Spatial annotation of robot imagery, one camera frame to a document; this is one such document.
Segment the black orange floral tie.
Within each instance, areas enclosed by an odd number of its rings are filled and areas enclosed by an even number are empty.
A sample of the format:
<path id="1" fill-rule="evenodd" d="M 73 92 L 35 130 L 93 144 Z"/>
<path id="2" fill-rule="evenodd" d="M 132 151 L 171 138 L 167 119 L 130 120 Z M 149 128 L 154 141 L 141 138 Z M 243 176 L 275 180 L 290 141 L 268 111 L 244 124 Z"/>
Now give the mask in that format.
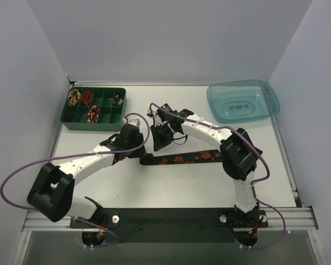
<path id="1" fill-rule="evenodd" d="M 181 165 L 191 163 L 216 162 L 222 162 L 222 157 L 218 150 L 203 150 L 160 156 L 155 156 L 154 154 L 147 153 L 145 156 L 139 159 L 139 163 L 143 166 Z"/>

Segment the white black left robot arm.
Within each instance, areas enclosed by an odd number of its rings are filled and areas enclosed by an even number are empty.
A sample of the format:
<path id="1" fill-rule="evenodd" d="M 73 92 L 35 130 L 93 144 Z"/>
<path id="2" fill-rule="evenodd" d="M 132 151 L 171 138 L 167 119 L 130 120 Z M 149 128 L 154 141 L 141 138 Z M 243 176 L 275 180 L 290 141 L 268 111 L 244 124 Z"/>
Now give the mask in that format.
<path id="1" fill-rule="evenodd" d="M 27 202 L 52 222 L 65 216 L 90 220 L 102 206 L 90 197 L 75 195 L 75 186 L 99 170 L 143 151 L 142 143 L 140 125 L 127 123 L 118 134 L 88 152 L 88 156 L 60 165 L 51 162 L 43 165 L 28 193 Z"/>

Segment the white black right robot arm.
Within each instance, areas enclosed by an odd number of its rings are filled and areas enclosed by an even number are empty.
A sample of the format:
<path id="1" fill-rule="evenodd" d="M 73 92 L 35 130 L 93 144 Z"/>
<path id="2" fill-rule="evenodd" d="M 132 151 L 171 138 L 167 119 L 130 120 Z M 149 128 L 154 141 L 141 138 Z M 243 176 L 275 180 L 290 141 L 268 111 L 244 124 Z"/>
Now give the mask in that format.
<path id="1" fill-rule="evenodd" d="M 164 105 L 156 111 L 149 109 L 153 119 L 151 132 L 153 149 L 159 151 L 174 140 L 174 134 L 191 136 L 219 151 L 225 173 L 233 179 L 236 201 L 235 224 L 249 225 L 260 222 L 259 202 L 254 189 L 254 173 L 257 161 L 262 160 L 262 151 L 253 146 L 248 133 L 240 128 L 217 126 L 205 121 L 190 110 L 178 112 Z"/>

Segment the rolled dark patterned tie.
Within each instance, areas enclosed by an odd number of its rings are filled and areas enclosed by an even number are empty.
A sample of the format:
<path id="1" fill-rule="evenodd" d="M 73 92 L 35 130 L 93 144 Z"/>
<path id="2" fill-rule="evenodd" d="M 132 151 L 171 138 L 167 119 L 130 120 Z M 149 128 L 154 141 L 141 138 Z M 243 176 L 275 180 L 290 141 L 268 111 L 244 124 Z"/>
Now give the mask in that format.
<path id="1" fill-rule="evenodd" d="M 124 96 L 122 94 L 114 95 L 113 107 L 121 107 L 124 102 Z"/>

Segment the green compartment organizer tray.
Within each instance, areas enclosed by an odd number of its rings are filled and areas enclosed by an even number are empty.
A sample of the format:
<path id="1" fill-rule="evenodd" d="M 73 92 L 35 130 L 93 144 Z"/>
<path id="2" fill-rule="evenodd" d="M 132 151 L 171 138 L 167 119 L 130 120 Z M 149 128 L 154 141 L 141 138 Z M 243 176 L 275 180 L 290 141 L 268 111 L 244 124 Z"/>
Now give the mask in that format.
<path id="1" fill-rule="evenodd" d="M 126 102 L 124 88 L 74 86 L 67 93 L 60 122 L 69 130 L 119 131 Z"/>

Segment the rolled red black tie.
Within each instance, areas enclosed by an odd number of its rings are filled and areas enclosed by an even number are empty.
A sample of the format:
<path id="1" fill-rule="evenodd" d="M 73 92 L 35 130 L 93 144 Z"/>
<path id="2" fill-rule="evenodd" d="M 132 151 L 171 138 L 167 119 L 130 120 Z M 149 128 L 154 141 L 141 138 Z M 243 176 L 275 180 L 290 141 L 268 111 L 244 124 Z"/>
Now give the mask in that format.
<path id="1" fill-rule="evenodd" d="M 89 106 L 90 102 L 93 97 L 93 92 L 92 91 L 85 91 L 82 96 L 81 96 L 81 105 L 82 106 Z"/>

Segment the rolled beige brown tie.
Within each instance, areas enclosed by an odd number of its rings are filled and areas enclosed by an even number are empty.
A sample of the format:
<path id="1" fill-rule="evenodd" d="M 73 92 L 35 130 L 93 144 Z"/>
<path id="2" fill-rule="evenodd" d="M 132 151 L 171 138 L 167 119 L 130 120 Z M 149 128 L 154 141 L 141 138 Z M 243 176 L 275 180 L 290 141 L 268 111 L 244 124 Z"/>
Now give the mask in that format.
<path id="1" fill-rule="evenodd" d="M 80 91 L 78 89 L 74 88 L 68 94 L 68 97 L 67 97 L 68 105 L 69 106 L 77 105 L 78 102 L 80 101 L 80 99 L 81 99 Z"/>

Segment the teal translucent plastic tub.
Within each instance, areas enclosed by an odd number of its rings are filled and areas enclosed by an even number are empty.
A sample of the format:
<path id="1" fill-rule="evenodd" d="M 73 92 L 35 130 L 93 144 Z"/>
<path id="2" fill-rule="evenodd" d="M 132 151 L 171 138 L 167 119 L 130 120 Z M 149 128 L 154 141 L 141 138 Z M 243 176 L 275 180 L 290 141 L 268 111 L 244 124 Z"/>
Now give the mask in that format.
<path id="1" fill-rule="evenodd" d="M 259 79 L 213 84 L 206 96 L 213 117 L 221 124 L 266 119 L 280 111 L 274 90 Z"/>

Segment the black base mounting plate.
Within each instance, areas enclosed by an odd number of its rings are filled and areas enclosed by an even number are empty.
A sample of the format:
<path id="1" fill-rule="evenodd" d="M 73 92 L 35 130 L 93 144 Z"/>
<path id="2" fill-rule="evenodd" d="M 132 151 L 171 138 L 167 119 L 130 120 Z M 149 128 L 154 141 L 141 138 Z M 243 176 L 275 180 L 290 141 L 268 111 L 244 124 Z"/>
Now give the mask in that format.
<path id="1" fill-rule="evenodd" d="M 109 208 L 84 223 L 86 245 L 112 243 L 225 243 L 242 240 L 255 244 L 258 229 L 267 228 L 266 213 L 241 214 L 234 208 Z"/>

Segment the aluminium front rail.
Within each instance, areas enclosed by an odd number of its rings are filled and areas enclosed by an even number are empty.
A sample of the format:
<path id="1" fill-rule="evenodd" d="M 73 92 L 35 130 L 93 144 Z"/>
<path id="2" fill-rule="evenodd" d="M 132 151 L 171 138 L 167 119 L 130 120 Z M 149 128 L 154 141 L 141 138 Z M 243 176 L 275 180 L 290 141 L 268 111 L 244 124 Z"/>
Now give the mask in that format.
<path id="1" fill-rule="evenodd" d="M 264 208 L 268 221 L 268 230 L 280 231 L 283 229 L 282 219 L 285 220 L 286 230 L 318 230 L 319 226 L 311 207 L 307 208 L 278 208 L 278 212 Z M 97 228 L 89 225 L 79 225 L 73 228 L 71 218 L 64 217 L 60 221 L 52 222 L 43 214 L 30 211 L 27 213 L 24 232 L 33 231 L 97 231 Z"/>

